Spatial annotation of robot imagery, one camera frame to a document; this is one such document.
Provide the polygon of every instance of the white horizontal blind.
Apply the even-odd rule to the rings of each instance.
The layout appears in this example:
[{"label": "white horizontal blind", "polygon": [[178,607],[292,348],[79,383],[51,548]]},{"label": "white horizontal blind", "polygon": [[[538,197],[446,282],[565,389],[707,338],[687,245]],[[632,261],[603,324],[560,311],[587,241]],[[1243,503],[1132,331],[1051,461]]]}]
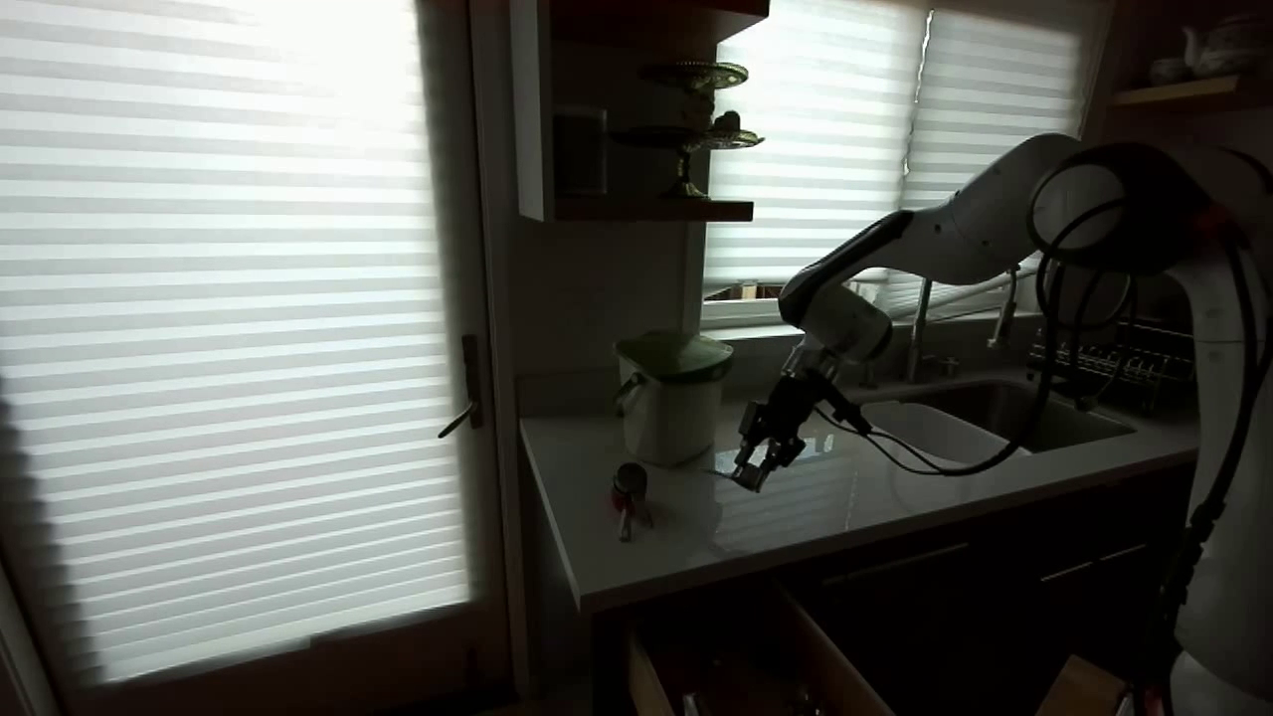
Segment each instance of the white horizontal blind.
[{"label": "white horizontal blind", "polygon": [[748,82],[721,92],[752,149],[711,149],[711,196],[752,197],[756,222],[711,222],[706,286],[787,282],[894,205],[925,38],[925,3],[776,0],[721,42]]},{"label": "white horizontal blind", "polygon": [[93,685],[469,600],[412,0],[6,0],[7,510]]},{"label": "white horizontal blind", "polygon": [[[756,149],[711,153],[711,196],[756,197],[756,222],[707,225],[707,293],[732,282],[787,282],[800,266],[888,209],[947,204],[957,185],[1019,137],[1079,132],[1104,51],[1108,9],[1093,0],[980,0],[971,9],[980,11],[962,11],[958,0],[951,0],[951,9],[776,0],[772,11],[786,22],[746,31],[735,38],[742,47],[723,42],[723,60],[752,67],[756,86],[735,86],[746,120],[772,137]],[[811,42],[793,31],[793,42],[819,60],[786,62],[764,51],[772,38],[760,31],[841,29],[870,11],[890,11],[890,42]],[[845,82],[845,74],[885,79],[880,86],[890,86],[880,92],[888,95],[888,112],[876,112],[880,95],[819,92],[824,82]],[[786,149],[787,123],[800,147],[808,147],[803,153]],[[888,311],[908,311],[919,298],[919,282],[900,271],[869,271],[869,286],[861,290]],[[987,286],[938,286],[937,302],[983,290]],[[776,311],[764,311],[764,302],[707,302],[706,324],[748,320],[748,315],[776,320]]]},{"label": "white horizontal blind", "polygon": [[[947,204],[1032,135],[1079,135],[1104,9],[1087,0],[937,9],[908,149],[904,205]],[[931,302],[967,315],[998,304],[1004,278],[937,286]],[[919,278],[890,271],[880,302],[917,304]]]}]

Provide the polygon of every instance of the white countertop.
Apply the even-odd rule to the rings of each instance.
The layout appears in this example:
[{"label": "white countertop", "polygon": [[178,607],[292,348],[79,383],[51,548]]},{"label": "white countertop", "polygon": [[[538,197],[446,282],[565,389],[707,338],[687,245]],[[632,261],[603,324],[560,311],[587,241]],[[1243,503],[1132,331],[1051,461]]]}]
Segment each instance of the white countertop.
[{"label": "white countertop", "polygon": [[[715,450],[735,450],[742,407],[721,408]],[[1011,457],[980,478],[917,478],[862,437],[824,433],[819,457],[795,461],[748,494],[711,466],[649,470],[649,518],[618,542],[609,486],[626,453],[621,417],[524,417],[520,441],[581,613],[824,555],[851,543],[951,525],[1055,494],[1093,489],[1194,457],[1190,424]]]}]

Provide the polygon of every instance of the drawer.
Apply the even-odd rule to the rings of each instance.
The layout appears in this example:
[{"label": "drawer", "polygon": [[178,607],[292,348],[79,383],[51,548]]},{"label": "drawer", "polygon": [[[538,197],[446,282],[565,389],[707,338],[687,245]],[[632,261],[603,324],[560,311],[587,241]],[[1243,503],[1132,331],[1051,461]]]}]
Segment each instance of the drawer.
[{"label": "drawer", "polygon": [[890,716],[786,587],[644,613],[626,631],[626,685],[636,716]]}]

